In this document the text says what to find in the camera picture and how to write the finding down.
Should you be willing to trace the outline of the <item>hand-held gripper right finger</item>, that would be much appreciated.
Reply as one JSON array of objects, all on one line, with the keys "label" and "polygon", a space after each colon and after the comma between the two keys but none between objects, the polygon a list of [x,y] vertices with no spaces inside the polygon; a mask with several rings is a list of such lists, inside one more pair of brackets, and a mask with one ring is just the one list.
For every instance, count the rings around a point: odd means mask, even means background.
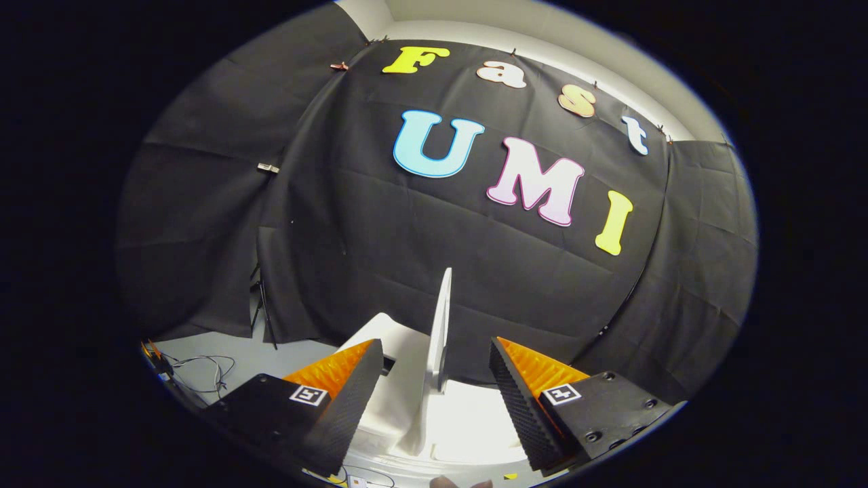
[{"label": "hand-held gripper right finger", "polygon": [[542,474],[604,461],[679,410],[623,374],[582,373],[502,337],[491,340],[489,368],[530,467]]}]

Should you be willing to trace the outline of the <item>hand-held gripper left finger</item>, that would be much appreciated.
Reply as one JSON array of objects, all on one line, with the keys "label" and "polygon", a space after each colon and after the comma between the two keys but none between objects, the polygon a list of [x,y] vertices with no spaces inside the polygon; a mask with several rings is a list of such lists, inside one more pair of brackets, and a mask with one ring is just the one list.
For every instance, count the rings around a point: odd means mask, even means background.
[{"label": "hand-held gripper left finger", "polygon": [[282,378],[258,374],[203,417],[276,468],[326,478],[343,466],[382,365],[382,342],[366,340]]}]

